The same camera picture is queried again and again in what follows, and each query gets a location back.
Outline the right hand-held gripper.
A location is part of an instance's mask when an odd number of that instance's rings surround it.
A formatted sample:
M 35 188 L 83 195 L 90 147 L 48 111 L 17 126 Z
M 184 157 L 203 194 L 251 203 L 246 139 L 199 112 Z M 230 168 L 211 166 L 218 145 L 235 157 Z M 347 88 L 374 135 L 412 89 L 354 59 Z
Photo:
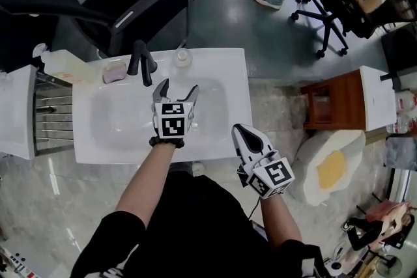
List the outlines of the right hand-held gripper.
M 282 194 L 295 180 L 287 158 L 274 149 L 263 132 L 245 124 L 234 124 L 231 136 L 240 158 L 237 169 L 240 181 L 261 199 Z

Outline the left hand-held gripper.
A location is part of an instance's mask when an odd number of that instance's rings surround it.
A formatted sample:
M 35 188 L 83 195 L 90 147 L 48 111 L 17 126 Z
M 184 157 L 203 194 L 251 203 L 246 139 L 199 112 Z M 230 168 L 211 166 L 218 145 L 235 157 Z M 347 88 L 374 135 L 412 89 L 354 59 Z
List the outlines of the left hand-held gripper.
M 185 99 L 171 101 L 167 97 L 169 79 L 164 79 L 152 94 L 153 125 L 161 139 L 183 139 L 194 120 L 194 109 L 199 95 L 199 86 L 195 85 Z

